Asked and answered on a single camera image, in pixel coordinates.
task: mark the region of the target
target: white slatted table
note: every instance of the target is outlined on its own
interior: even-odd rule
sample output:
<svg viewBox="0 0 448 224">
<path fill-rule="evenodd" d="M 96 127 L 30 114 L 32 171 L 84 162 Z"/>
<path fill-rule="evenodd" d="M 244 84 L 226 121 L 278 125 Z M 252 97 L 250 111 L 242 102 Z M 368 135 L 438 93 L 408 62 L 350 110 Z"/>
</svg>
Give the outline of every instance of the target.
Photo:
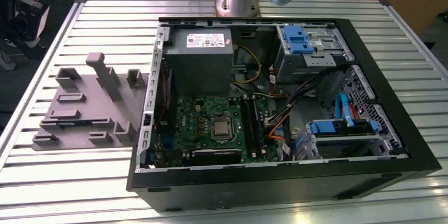
<svg viewBox="0 0 448 224">
<path fill-rule="evenodd" d="M 261 1 L 260 6 L 264 17 L 352 20 L 444 170 L 353 201 L 156 213 L 124 189 L 130 148 L 36 152 L 32 137 L 54 95 L 58 68 L 92 73 L 84 65 L 86 53 L 100 51 L 117 73 L 136 68 L 148 72 L 157 18 L 212 16 L 213 1 L 88 0 L 70 9 L 0 138 L 0 219 L 6 223 L 146 218 L 188 223 L 446 221 L 448 75 L 394 10 L 374 1 L 294 1 L 284 7 Z"/>
</svg>

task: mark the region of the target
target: cable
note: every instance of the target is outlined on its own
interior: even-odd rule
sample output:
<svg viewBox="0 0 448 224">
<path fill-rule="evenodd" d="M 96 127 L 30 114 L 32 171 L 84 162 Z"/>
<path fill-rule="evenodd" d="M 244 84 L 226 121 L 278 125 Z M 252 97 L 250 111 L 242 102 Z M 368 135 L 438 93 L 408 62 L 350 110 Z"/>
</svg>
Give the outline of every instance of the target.
<svg viewBox="0 0 448 224">
<path fill-rule="evenodd" d="M 268 94 L 264 94 L 264 93 L 258 93 L 258 92 L 250 92 L 248 91 L 246 89 L 244 89 L 240 85 L 232 83 L 232 85 L 242 92 L 242 93 L 246 93 L 246 94 L 257 94 L 257 95 L 261 95 L 264 97 L 269 97 L 269 98 L 278 98 L 278 97 L 274 97 L 272 95 L 268 95 Z"/>
<path fill-rule="evenodd" d="M 254 61 L 257 62 L 257 65 L 258 65 L 258 71 L 257 71 L 257 74 L 254 75 L 254 77 L 252 79 L 245 80 L 245 81 L 232 81 L 230 82 L 232 84 L 245 84 L 245 83 L 253 82 L 260 77 L 260 74 L 261 74 L 261 63 L 258 61 L 258 58 L 256 57 L 253 52 L 246 47 L 238 45 L 238 48 L 242 48 L 250 54 L 250 56 L 253 57 Z"/>
<path fill-rule="evenodd" d="M 282 121 L 286 119 L 286 117 L 289 116 L 289 114 L 292 113 L 292 110 L 288 112 L 288 114 L 285 114 L 285 116 L 281 118 L 281 120 L 278 121 L 278 123 L 276 124 L 276 126 L 273 127 L 272 131 L 269 132 L 269 138 L 272 137 L 274 130 L 278 128 L 280 124 L 282 123 Z"/>
<path fill-rule="evenodd" d="M 160 117 L 158 117 L 158 120 L 157 120 L 157 123 L 156 123 L 156 127 L 161 121 L 161 117 L 165 113 L 165 110 L 166 110 L 166 78 L 165 78 L 165 73 L 161 72 L 161 76 L 162 76 L 162 111 L 161 111 L 161 114 L 160 114 Z"/>
<path fill-rule="evenodd" d="M 289 98 L 289 95 L 285 94 L 285 93 L 278 93 L 278 94 L 273 93 L 273 83 L 269 85 L 269 95 L 273 95 L 273 96 L 276 96 L 276 97 L 285 97 L 285 98 Z"/>
</svg>

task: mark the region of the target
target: metal slat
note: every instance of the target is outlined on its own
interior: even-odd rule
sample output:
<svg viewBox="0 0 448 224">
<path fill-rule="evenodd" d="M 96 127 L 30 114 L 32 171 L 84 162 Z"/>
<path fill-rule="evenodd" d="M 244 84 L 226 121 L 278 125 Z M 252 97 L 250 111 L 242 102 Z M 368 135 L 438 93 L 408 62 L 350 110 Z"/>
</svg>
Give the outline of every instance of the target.
<svg viewBox="0 0 448 224">
<path fill-rule="evenodd" d="M 124 190 L 125 178 L 56 182 L 52 184 L 25 185 L 0 188 L 0 205 L 34 204 L 38 202 L 80 201 L 136 197 L 136 193 Z"/>
<path fill-rule="evenodd" d="M 448 113 L 448 102 L 406 103 L 402 106 L 409 115 Z"/>
<path fill-rule="evenodd" d="M 69 55 L 64 57 L 57 57 L 54 59 L 54 65 L 84 65 L 86 60 L 86 55 Z M 104 63 L 106 65 L 114 64 L 150 64 L 152 53 L 141 55 L 104 55 Z"/>
<path fill-rule="evenodd" d="M 356 28 L 357 34 L 364 35 L 376 35 L 376 36 L 404 36 L 405 33 L 400 28 Z"/>
<path fill-rule="evenodd" d="M 398 24 L 393 22 L 393 20 L 388 22 L 352 22 L 354 28 L 400 28 Z"/>
<path fill-rule="evenodd" d="M 4 167 L 0 183 L 53 182 L 126 177 L 129 160 Z"/>
<path fill-rule="evenodd" d="M 158 17 L 184 17 L 185 14 L 80 14 L 78 21 L 110 21 L 110 20 L 157 20 Z M 194 14 L 196 17 L 209 17 L 209 14 Z"/>
<path fill-rule="evenodd" d="M 377 61 L 376 64 L 382 71 L 434 70 L 433 66 L 425 61 Z"/>
<path fill-rule="evenodd" d="M 157 28 L 158 21 L 77 21 L 74 28 Z"/>
<path fill-rule="evenodd" d="M 286 8 L 320 8 L 322 6 L 321 2 L 310 2 L 310 1 L 293 1 L 286 5 Z M 273 7 L 278 8 L 273 3 L 266 1 L 260 1 L 260 8 L 264 7 Z M 345 3 L 345 2 L 328 2 L 325 4 L 325 7 L 328 9 L 330 8 L 348 8 L 348 9 L 382 9 L 381 6 L 377 5 L 377 3 Z"/>
<path fill-rule="evenodd" d="M 425 60 L 420 52 L 370 52 L 376 61 Z"/>
<path fill-rule="evenodd" d="M 89 7 L 81 10 L 76 28 L 69 31 L 65 46 L 54 56 L 56 66 L 52 67 L 50 77 L 42 79 L 42 85 L 49 89 L 37 91 L 37 103 L 30 113 L 44 112 L 49 106 L 48 100 L 52 99 L 58 85 L 53 75 L 60 66 L 74 67 L 81 74 L 93 73 L 89 67 L 80 66 L 90 51 L 105 54 L 105 63 L 116 71 L 125 73 L 128 69 L 138 68 L 148 72 L 146 63 L 150 61 L 153 44 L 150 39 L 156 35 L 157 17 L 185 16 L 185 13 L 189 16 L 214 14 L 212 0 L 193 1 L 197 3 L 188 3 L 186 0 L 88 1 Z M 261 0 L 260 6 L 264 17 L 309 17 L 312 14 L 312 17 L 349 18 L 353 21 L 444 170 L 430 174 L 430 177 L 406 180 L 353 201 L 310 202 L 166 215 L 150 210 L 134 198 L 136 195 L 125 191 L 130 148 L 34 152 L 29 145 L 36 131 L 29 131 L 21 132 L 13 140 L 20 148 L 10 151 L 8 166 L 0 172 L 0 184 L 5 185 L 0 187 L 0 205 L 4 206 L 0 209 L 0 218 L 10 218 L 17 223 L 80 223 L 185 215 L 196 223 L 326 223 L 334 219 L 344 219 L 345 223 L 370 223 L 372 220 L 422 223 L 418 219 L 448 217 L 444 211 L 448 206 L 448 125 L 442 123 L 448 121 L 448 116 L 441 114 L 446 113 L 444 107 L 448 103 L 448 85 L 445 81 L 434 80 L 440 78 L 438 72 L 433 70 L 384 7 L 374 1 L 325 0 L 300 0 L 286 7 L 274 7 Z M 36 129 L 41 118 L 29 116 L 24 129 Z M 416 208 L 417 215 L 402 215 L 402 212 Z M 249 215 L 248 211 L 252 210 L 262 213 L 262 217 L 258 214 Z"/>
<path fill-rule="evenodd" d="M 137 46 L 68 46 L 62 47 L 61 55 L 86 55 L 89 52 L 101 52 L 104 54 L 146 54 L 152 52 L 153 45 Z"/>
<path fill-rule="evenodd" d="M 365 44 L 370 52 L 418 52 L 413 44 Z"/>
<path fill-rule="evenodd" d="M 92 37 L 92 36 L 154 36 L 157 30 L 150 28 L 140 29 L 73 29 L 69 37 Z"/>
<path fill-rule="evenodd" d="M 389 81 L 392 89 L 398 91 L 428 91 L 448 90 L 448 83 L 444 80 L 428 81 Z"/>
<path fill-rule="evenodd" d="M 88 1 L 85 3 L 86 7 L 213 7 L 214 3 L 212 1 Z"/>
<path fill-rule="evenodd" d="M 72 37 L 65 45 L 153 45 L 154 41 L 156 37 Z"/>
<path fill-rule="evenodd" d="M 397 80 L 441 80 L 441 75 L 433 70 L 384 71 L 388 81 Z"/>
<path fill-rule="evenodd" d="M 297 14 L 297 13 L 288 13 L 288 14 L 264 14 L 261 13 L 261 17 L 268 18 L 309 18 L 309 14 Z M 392 17 L 386 15 L 349 15 L 349 14 L 313 14 L 313 18 L 345 18 L 353 21 L 392 21 Z"/>
<path fill-rule="evenodd" d="M 414 126 L 421 128 L 448 127 L 448 115 L 418 115 L 412 117 Z"/>
<path fill-rule="evenodd" d="M 42 164 L 54 162 L 76 162 L 76 161 L 97 161 L 108 159 L 129 159 L 130 150 L 128 151 L 110 151 L 110 152 L 92 152 L 92 153 L 72 153 L 61 155 L 32 155 L 34 151 L 29 148 L 28 154 L 22 156 L 12 156 L 6 159 L 5 164 Z"/>
<path fill-rule="evenodd" d="M 81 13 L 209 13 L 214 14 L 213 7 L 85 7 Z"/>
<path fill-rule="evenodd" d="M 45 215 L 60 215 L 60 214 L 76 214 L 80 212 L 100 212 L 100 211 L 124 211 L 136 209 L 150 209 L 148 204 L 138 198 L 129 199 L 110 199 L 110 200 L 97 200 L 82 203 L 56 204 L 56 205 L 42 205 L 42 206 L 26 206 L 14 209 L 1 210 L 0 209 L 0 219 L 1 218 L 17 218 L 17 217 L 33 217 Z"/>
</svg>

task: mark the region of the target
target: blue plastic latch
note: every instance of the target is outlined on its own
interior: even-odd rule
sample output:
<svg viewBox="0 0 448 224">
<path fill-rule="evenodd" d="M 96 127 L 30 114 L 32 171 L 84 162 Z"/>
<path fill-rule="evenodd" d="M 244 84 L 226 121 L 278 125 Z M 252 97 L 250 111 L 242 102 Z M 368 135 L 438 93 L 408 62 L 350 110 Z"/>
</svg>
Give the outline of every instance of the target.
<svg viewBox="0 0 448 224">
<path fill-rule="evenodd" d="M 318 132 L 316 123 L 309 124 L 309 129 L 312 134 L 316 134 Z"/>
<path fill-rule="evenodd" d="M 372 126 L 372 130 L 373 130 L 373 132 L 376 133 L 376 132 L 378 132 L 378 123 L 376 122 L 376 120 L 370 120 L 370 126 Z"/>
<path fill-rule="evenodd" d="M 314 122 L 317 128 L 318 128 L 318 132 L 320 133 L 334 133 L 334 126 L 333 126 L 333 122 L 328 121 L 328 122 Z"/>
<path fill-rule="evenodd" d="M 284 37 L 292 54 L 312 54 L 314 48 L 308 43 L 308 34 L 301 26 L 284 26 Z"/>
</svg>

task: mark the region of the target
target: floor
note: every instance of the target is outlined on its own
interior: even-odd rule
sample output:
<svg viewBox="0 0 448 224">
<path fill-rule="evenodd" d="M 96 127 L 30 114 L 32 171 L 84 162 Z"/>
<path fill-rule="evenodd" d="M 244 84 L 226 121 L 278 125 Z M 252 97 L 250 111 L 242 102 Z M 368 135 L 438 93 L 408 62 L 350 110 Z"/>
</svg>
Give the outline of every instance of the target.
<svg viewBox="0 0 448 224">
<path fill-rule="evenodd" d="M 45 30 L 41 34 L 41 44 L 49 46 L 53 37 L 57 33 L 58 27 L 62 24 L 66 12 L 70 8 L 73 0 L 45 0 L 50 4 L 50 12 Z M 448 22 L 437 17 L 428 29 L 421 34 L 424 42 L 436 42 L 432 52 L 438 58 L 440 62 L 448 67 Z M 12 56 L 17 67 L 14 71 L 0 69 L 0 131 L 1 126 L 6 125 L 10 115 L 5 112 L 12 112 L 18 104 L 22 93 L 26 89 L 28 83 L 33 77 L 34 71 L 38 67 L 37 61 L 28 60 L 24 56 L 17 55 L 13 48 L 8 47 L 0 41 L 0 49 Z"/>
</svg>

